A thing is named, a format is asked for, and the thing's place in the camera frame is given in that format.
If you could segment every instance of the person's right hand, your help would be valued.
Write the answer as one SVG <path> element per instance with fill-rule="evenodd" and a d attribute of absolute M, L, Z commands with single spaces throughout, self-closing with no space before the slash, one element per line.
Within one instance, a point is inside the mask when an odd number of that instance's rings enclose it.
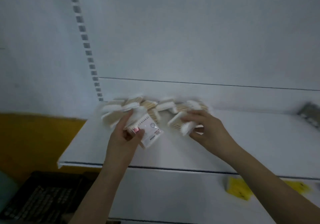
<path fill-rule="evenodd" d="M 195 128 L 189 136 L 222 160 L 227 161 L 231 154 L 239 148 L 222 122 L 206 111 L 191 110 L 181 119 L 202 125 L 201 128 Z"/>

